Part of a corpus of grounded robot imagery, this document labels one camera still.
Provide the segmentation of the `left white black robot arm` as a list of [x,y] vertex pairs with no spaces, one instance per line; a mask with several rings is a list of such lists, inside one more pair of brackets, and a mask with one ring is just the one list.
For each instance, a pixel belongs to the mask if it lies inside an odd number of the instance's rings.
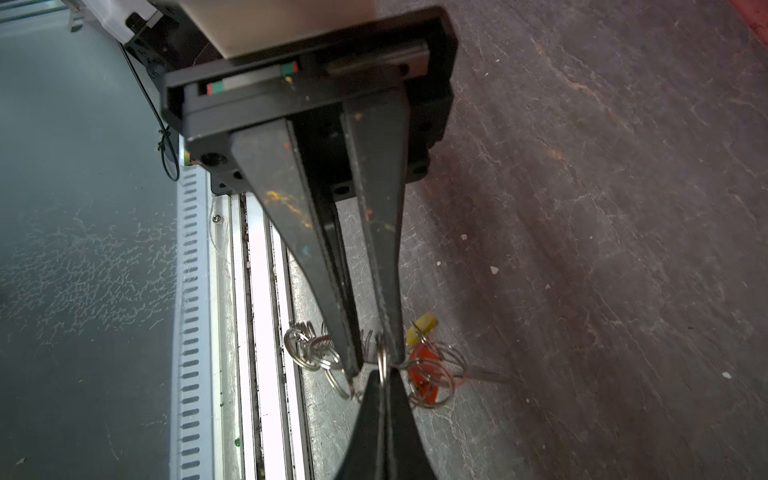
[[363,363],[337,216],[355,198],[385,349],[405,358],[405,187],[446,130],[458,38],[430,6],[372,1],[89,1],[159,81],[160,112],[217,194],[251,193],[298,262],[343,370]]

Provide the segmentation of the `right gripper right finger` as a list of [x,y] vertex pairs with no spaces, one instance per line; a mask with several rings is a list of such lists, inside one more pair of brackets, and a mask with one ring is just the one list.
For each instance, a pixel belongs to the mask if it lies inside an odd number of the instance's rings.
[[436,479],[422,444],[400,373],[384,385],[384,479]]

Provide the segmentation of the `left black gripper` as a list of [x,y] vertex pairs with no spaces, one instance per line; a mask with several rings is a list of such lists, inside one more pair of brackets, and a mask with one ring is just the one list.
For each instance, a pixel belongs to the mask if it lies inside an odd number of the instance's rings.
[[[162,82],[163,119],[209,172],[214,194],[254,193],[301,268],[349,377],[363,359],[340,225],[303,159],[335,200],[355,191],[386,351],[400,364],[405,180],[428,174],[428,151],[443,138],[457,49],[448,11],[430,6],[177,70]],[[371,94],[397,85],[405,90]],[[358,94],[371,95],[347,100]]]

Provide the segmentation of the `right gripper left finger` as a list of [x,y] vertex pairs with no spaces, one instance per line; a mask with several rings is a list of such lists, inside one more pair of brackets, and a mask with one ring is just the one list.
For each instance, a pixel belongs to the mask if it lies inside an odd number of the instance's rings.
[[384,392],[378,371],[372,372],[336,479],[374,480],[385,477]]

